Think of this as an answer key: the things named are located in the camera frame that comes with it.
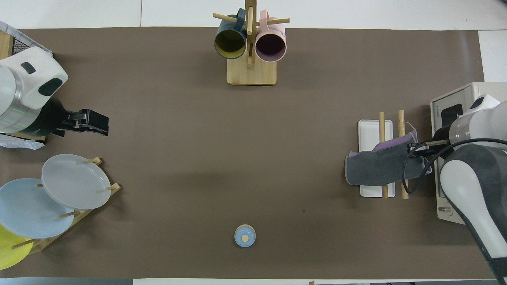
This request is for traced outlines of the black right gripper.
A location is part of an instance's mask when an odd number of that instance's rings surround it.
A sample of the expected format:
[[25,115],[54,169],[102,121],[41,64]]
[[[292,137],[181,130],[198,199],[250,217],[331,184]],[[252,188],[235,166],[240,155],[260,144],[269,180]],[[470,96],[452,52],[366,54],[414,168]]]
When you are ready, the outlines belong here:
[[414,142],[407,144],[408,157],[425,158],[431,155],[430,150],[442,150],[454,142],[454,131],[451,126],[438,129],[430,141]]

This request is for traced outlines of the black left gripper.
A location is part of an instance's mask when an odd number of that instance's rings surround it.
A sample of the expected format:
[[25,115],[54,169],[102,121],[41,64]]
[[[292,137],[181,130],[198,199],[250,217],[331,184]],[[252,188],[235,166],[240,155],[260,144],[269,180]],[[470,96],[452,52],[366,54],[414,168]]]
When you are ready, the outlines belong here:
[[109,117],[87,108],[77,112],[66,110],[59,99],[52,97],[28,126],[28,135],[33,137],[65,137],[66,132],[92,132],[108,136]]

